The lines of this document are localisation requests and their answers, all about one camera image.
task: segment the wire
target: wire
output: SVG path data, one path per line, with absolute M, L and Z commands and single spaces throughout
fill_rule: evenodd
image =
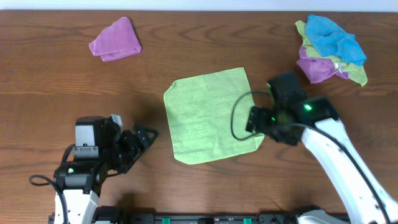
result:
M 65 151 L 63 152 L 62 159 L 61 159 L 61 164 L 63 162 L 67 161 L 67 159 L 69 157 L 69 154 L 72 151 L 74 146 L 75 146 L 74 144 L 71 144 L 70 146 L 68 146 L 65 149 Z M 33 181 L 34 178 L 43 179 L 43 180 L 47 181 L 47 183 L 36 183 L 36 182 Z M 63 213 L 63 223 L 68 223 L 67 203 L 65 201 L 65 198 L 63 197 L 62 191 L 58 188 L 56 183 L 54 181 L 50 180 L 48 177 L 46 177 L 44 175 L 37 175 L 37 174 L 36 175 L 32 175 L 32 176 L 29 177 L 29 183 L 32 184 L 33 186 L 37 186 L 37 187 L 52 185 L 52 187 L 54 188 L 54 190 L 56 191 L 56 193 L 60 197 L 61 206 L 62 206 L 62 213 Z
M 276 219 L 276 222 L 278 223 L 278 224 L 280 224 L 280 221 L 279 221 L 279 219 L 276 217 L 276 215 L 275 214 L 273 214 L 274 215 L 274 218 Z
M 234 117 L 234 112 L 235 112 L 235 108 L 236 105 L 247 95 L 249 94 L 259 94 L 259 95 L 267 95 L 270 96 L 269 92 L 265 92 L 265 91 L 250 91 L 247 93 L 242 94 L 235 102 L 233 108 L 232 108 L 232 114 L 231 114 L 231 133 L 232 136 L 239 141 L 243 141 L 246 139 L 249 139 L 259 133 L 254 133 L 254 134 L 250 134 L 249 136 L 245 137 L 245 138 L 238 138 L 234 131 L 233 131 L 233 117 Z M 288 128 L 288 127 L 301 127 L 301 128 L 308 128 L 311 129 L 313 131 L 316 131 L 317 133 L 323 135 L 324 137 L 328 138 L 329 140 L 331 140 L 333 143 L 335 143 L 348 157 L 348 159 L 350 159 L 350 161 L 353 163 L 353 165 L 355 166 L 356 170 L 359 172 L 359 174 L 361 175 L 361 177 L 363 178 L 363 180 L 365 181 L 366 185 L 369 187 L 370 191 L 372 192 L 374 199 L 376 200 L 381 213 L 383 214 L 384 219 L 386 220 L 386 224 L 391 224 L 390 218 L 387 214 L 386 208 L 384 207 L 383 202 L 381 201 L 380 196 L 377 194 L 376 190 L 374 189 L 372 183 L 369 181 L 368 177 L 366 176 L 366 174 L 363 172 L 363 170 L 361 169 L 361 167 L 358 165 L 358 163 L 356 162 L 356 160 L 354 159 L 354 157 L 349 153 L 349 151 L 347 150 L 347 148 L 345 148 L 344 145 L 342 145 L 342 143 L 340 143 L 337 139 L 335 139 L 333 136 L 329 135 L 328 133 L 322 131 L 321 129 L 318 128 L 314 128 L 311 126 L 308 126 L 306 124 L 300 124 L 300 123 L 290 123 L 290 124 L 283 124 L 281 126 L 276 126 L 274 127 L 275 129 L 282 129 L 282 128 Z
M 251 138 L 251 137 L 253 137 L 253 136 L 255 136 L 255 135 L 260 134 L 260 133 L 254 133 L 254 134 L 250 134 L 250 135 L 248 135 L 248 136 L 246 136 L 246 137 L 244 137 L 244 138 L 239 138 L 239 137 L 237 137 L 237 136 L 235 135 L 234 130 L 233 130 L 233 122 L 234 122 L 234 114 L 235 114 L 236 106 L 238 105 L 238 103 L 239 103 L 245 96 L 250 95 L 250 94 L 257 94 L 257 95 L 266 95 L 266 96 L 269 96 L 269 92 L 266 92 L 266 91 L 249 91 L 249 92 L 243 93 L 243 94 L 236 100 L 234 106 L 232 107 L 232 113 L 231 113 L 231 133 L 232 133 L 232 136 L 233 136 L 236 140 L 238 140 L 238 141 L 243 141 L 243 140 L 249 139 L 249 138 Z
M 73 147 L 75 147 L 75 144 L 71 144 L 70 146 L 68 146 L 68 147 L 65 149 L 65 151 L 63 152 L 63 156 L 62 156 L 62 159 L 61 159 L 61 163 L 67 161 L 67 159 L 68 159 L 68 157 L 69 157 L 69 154 L 70 154 L 70 152 L 72 151 Z
M 383 202 L 381 201 L 380 196 L 377 194 L 376 189 L 374 189 L 372 183 L 369 181 L 368 177 L 366 177 L 366 174 L 363 172 L 363 170 L 361 169 L 361 167 L 358 165 L 358 163 L 356 162 L 356 160 L 354 159 L 354 157 L 351 155 L 351 153 L 349 153 L 348 149 L 342 145 L 342 143 L 340 143 L 337 139 L 335 139 L 333 136 L 329 135 L 328 133 L 322 131 L 321 129 L 318 128 L 314 128 L 311 126 L 308 126 L 306 124 L 300 124 L 300 123 L 291 123 L 291 124 L 286 124 L 283 125 L 282 127 L 302 127 L 302 128 L 308 128 L 311 129 L 312 131 L 316 131 L 317 133 L 323 135 L 324 137 L 328 138 L 329 140 L 331 140 L 333 143 L 335 143 L 348 157 L 348 159 L 350 159 L 350 161 L 354 164 L 356 170 L 359 172 L 359 174 L 361 175 L 361 177 L 363 178 L 363 180 L 365 181 L 366 185 L 369 187 L 370 191 L 372 192 L 374 199 L 376 200 L 377 204 L 379 205 L 379 208 L 381 210 L 381 213 L 384 216 L 384 219 L 386 220 L 386 224 L 391 224 L 390 218 L 388 217 L 386 208 L 384 207 Z
M 116 177 L 117 175 L 119 175 L 119 174 L 118 173 L 108 174 L 108 177 Z
M 34 178 L 39 178 L 47 181 L 47 183 L 36 183 L 33 181 Z M 32 175 L 29 177 L 29 182 L 33 186 L 45 186 L 45 185 L 52 185 L 56 193 L 58 194 L 60 201 L 61 201 L 61 206 L 62 206 L 62 213 L 63 213 L 63 223 L 68 223 L 68 213 L 67 213 L 67 203 L 65 202 L 65 199 L 63 197 L 63 193 L 61 190 L 58 188 L 58 186 L 55 184 L 54 181 L 50 180 L 48 177 L 43 176 L 43 175 Z

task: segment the pile of cloths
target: pile of cloths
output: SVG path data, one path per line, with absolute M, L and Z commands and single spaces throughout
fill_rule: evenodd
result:
M 311 83 L 320 83 L 332 75 L 351 79 L 364 86 L 368 81 L 363 63 L 366 56 L 355 41 L 355 35 L 346 33 L 326 17 L 309 15 L 307 24 L 295 23 L 303 37 L 297 65 Z

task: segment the white wall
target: white wall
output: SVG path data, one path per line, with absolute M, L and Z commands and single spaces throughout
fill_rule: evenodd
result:
M 398 0 L 0 0 L 0 9 L 398 12 Z

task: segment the blue cloth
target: blue cloth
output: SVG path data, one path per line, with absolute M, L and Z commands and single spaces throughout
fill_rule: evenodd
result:
M 346 33 L 340 26 L 322 16 L 308 15 L 305 35 L 322 57 L 336 55 L 343 62 L 362 66 L 366 60 L 355 35 Z

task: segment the folded cloth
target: folded cloth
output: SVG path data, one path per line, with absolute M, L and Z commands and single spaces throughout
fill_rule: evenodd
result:
M 364 86 L 368 82 L 363 66 L 359 66 L 354 63 L 344 63 L 338 56 L 334 55 L 322 57 L 305 35 L 305 23 L 303 21 L 297 21 L 295 25 L 297 27 L 297 31 L 303 37 L 303 47 L 305 47 L 308 57 L 328 58 L 335 64 L 335 69 L 340 68 L 342 72 L 348 72 L 350 80 L 361 84 L 361 86 Z
M 322 16 L 309 15 L 305 35 L 322 57 L 336 55 L 343 62 L 363 65 L 366 56 L 355 41 L 355 35 Z
M 310 83 L 320 83 L 334 74 L 348 79 L 348 72 L 335 70 L 335 64 L 330 59 L 308 57 L 303 46 L 300 47 L 299 54 L 297 65 L 304 71 Z
M 131 22 L 126 17 L 102 30 L 88 46 L 93 55 L 101 56 L 104 62 L 138 54 L 142 50 Z
M 199 164 L 257 150 L 264 136 L 238 141 L 231 134 L 231 112 L 235 101 L 250 91 L 243 68 L 176 80 L 164 93 L 164 103 L 173 142 L 174 158 Z M 251 95 L 243 98 L 234 114 L 234 132 L 245 131 Z

